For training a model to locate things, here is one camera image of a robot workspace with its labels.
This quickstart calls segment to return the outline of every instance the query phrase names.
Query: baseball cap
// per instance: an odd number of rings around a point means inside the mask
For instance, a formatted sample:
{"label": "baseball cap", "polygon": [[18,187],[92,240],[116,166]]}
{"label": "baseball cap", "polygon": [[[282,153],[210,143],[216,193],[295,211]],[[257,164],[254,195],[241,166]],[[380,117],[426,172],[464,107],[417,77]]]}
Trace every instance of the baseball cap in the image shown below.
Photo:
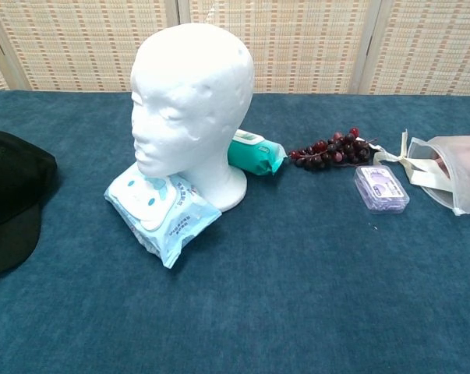
{"label": "baseball cap", "polygon": [[0,273],[23,263],[41,233],[40,201],[52,187],[55,158],[0,131]]}

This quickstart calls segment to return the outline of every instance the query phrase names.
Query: bunch of grapes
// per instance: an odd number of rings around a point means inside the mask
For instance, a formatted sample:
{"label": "bunch of grapes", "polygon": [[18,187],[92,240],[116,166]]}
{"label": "bunch of grapes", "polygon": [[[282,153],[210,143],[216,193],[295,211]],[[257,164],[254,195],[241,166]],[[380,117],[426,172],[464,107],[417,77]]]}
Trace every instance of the bunch of grapes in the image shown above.
{"label": "bunch of grapes", "polygon": [[336,132],[328,141],[318,140],[312,146],[293,150],[288,156],[295,166],[308,171],[329,166],[358,166],[369,163],[369,143],[359,138],[358,128],[353,127],[346,135]]}

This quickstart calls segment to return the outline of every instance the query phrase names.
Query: cap brim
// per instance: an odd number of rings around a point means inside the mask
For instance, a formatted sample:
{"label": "cap brim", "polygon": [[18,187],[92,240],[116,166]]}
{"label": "cap brim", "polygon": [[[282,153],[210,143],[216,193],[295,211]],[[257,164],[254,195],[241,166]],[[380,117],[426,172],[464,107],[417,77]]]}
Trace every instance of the cap brim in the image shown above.
{"label": "cap brim", "polygon": [[41,233],[38,204],[0,225],[0,273],[23,263],[34,251]]}

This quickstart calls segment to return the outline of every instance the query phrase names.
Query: plastic box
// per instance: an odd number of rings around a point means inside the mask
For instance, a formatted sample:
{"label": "plastic box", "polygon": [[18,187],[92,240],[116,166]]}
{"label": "plastic box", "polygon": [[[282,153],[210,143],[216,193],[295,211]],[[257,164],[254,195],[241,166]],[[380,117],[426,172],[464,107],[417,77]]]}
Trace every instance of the plastic box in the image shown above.
{"label": "plastic box", "polygon": [[372,213],[402,213],[409,203],[408,194],[388,166],[359,166],[354,182]]}

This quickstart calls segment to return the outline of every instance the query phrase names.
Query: styrofoam mannequin head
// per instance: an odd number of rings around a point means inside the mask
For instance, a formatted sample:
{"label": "styrofoam mannequin head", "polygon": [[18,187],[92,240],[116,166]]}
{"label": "styrofoam mannequin head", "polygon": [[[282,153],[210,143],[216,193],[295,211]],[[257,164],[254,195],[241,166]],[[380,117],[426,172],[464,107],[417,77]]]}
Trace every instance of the styrofoam mannequin head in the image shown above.
{"label": "styrofoam mannequin head", "polygon": [[249,109],[253,60],[233,34],[205,23],[169,27],[140,46],[131,71],[136,161],[150,177],[180,174],[221,210],[245,195],[228,147]]}

